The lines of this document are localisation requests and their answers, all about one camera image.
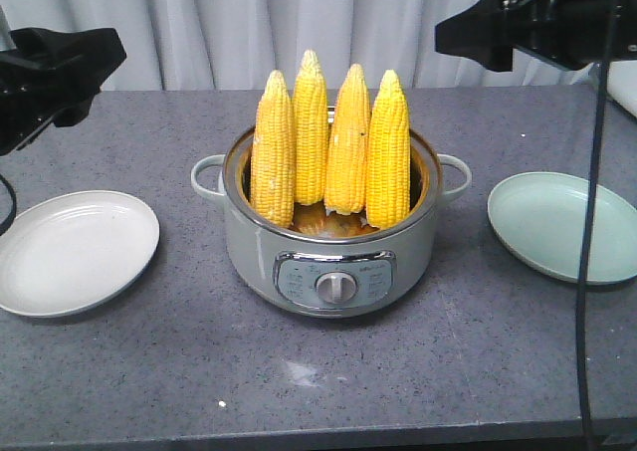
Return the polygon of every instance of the black cable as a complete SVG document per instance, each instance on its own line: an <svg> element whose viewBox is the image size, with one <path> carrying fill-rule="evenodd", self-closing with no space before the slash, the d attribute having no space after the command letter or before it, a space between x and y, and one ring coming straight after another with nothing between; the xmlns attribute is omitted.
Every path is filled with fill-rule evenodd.
<svg viewBox="0 0 637 451"><path fill-rule="evenodd" d="M11 197L11 210L9 211L9 215L2 222L0 222L0 235L2 235L7 230L9 230L9 227L11 227L11 224L13 224L13 221L16 218L18 201L16 199L16 191L13 190L13 187L11 186L9 181L5 179L2 174L0 174L0 182L2 182L7 188L7 192L9 192L9 196Z"/></svg>
<svg viewBox="0 0 637 451"><path fill-rule="evenodd" d="M575 347L577 361L577 387L579 392L579 411L581 425L586 441L586 449L596 449L593 423L590 416L590 401L588 399L588 379L586 375L586 284L588 280L588 262L590 259L590 245L595 216L595 199L597 197L597 183L599 182L599 163L601 159L602 133L606 112L608 70L615 43L617 29L617 9L619 0L610 0L610 10L606 30L606 42L599 69L599 87L597 89L597 104L595 108L595 129L590 153L590 169L588 173L588 199L586 202L586 218L584 221L584 235L579 258L579 274L577 276L577 298L575 301Z"/></svg>

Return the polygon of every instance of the electric cooking pot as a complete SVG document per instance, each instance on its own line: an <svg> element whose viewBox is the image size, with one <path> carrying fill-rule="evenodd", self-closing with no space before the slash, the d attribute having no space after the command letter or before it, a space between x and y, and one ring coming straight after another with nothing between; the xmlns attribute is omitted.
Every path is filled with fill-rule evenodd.
<svg viewBox="0 0 637 451"><path fill-rule="evenodd" d="M254 128L245 132L227 154L201 159L190 179L197 194L223 207L228 254L242 279L267 301L298 314L353 317L402 297L429 264L440 210L471 184L471 170L465 162L436 154L412 130L411 211L402 222L385 230L360 225L353 233L347 227L347 236L304 233L317 227L284 229L250 206L253 133ZM442 165L463 172L464 183L445 190ZM213 166L221 166L217 190L198 182L199 174ZM332 216L336 214L319 218L318 225L333 220ZM296 210L295 223L298 217ZM351 225L357 219L343 220ZM342 228L342 223L335 228Z"/></svg>

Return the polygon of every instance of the gray countertop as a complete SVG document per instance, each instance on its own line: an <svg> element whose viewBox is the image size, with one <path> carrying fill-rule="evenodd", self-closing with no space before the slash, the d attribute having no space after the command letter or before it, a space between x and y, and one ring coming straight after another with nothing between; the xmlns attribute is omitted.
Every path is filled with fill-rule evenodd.
<svg viewBox="0 0 637 451"><path fill-rule="evenodd" d="M442 214L417 286L355 319L264 302L228 259L222 214L190 187L195 161L227 151L254 122L259 92L102 93L79 125L0 157L20 210L113 189L144 200L161 228L145 273L96 309L48 320L0 313L0 448L320 449L578 434L575 287L504 249L487 197L524 171L586 176L593 90L407 94L412 127L464 159L474 185ZM637 125L610 108L601 183L636 204L636 180ZM599 433L637 428L635 289L589 294Z"/></svg>

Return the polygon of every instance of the white plate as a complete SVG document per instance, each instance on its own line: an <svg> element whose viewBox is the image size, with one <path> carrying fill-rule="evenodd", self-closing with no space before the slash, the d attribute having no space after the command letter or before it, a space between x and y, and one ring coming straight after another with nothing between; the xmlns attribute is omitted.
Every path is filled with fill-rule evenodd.
<svg viewBox="0 0 637 451"><path fill-rule="evenodd" d="M0 236L0 307L60 317L95 307L144 270L159 223L141 200L121 192L76 192L20 214Z"/></svg>
<svg viewBox="0 0 637 451"><path fill-rule="evenodd" d="M523 262L577 282L588 181L556 172L528 172L500 182L489 195L496 234ZM637 275L637 210L599 186L588 267L589 284Z"/></svg>

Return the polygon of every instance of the corn on the cob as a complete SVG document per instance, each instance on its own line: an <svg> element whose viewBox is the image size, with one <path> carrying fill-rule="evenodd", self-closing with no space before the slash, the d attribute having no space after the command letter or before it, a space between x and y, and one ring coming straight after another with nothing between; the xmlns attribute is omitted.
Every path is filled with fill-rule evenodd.
<svg viewBox="0 0 637 451"><path fill-rule="evenodd" d="M340 87L327 152L325 208L341 215L360 212L365 202L369 91L362 66L354 64Z"/></svg>
<svg viewBox="0 0 637 451"><path fill-rule="evenodd" d="M312 50L303 55L292 98L297 119L297 186L295 200L312 205L323 199L329 124L327 85L319 58Z"/></svg>
<svg viewBox="0 0 637 451"><path fill-rule="evenodd" d="M257 109L252 144L250 203L281 227L292 223L295 194L295 118L288 87L272 71Z"/></svg>
<svg viewBox="0 0 637 451"><path fill-rule="evenodd" d="M367 221L386 229L409 213L409 108L393 70L374 102L367 148Z"/></svg>

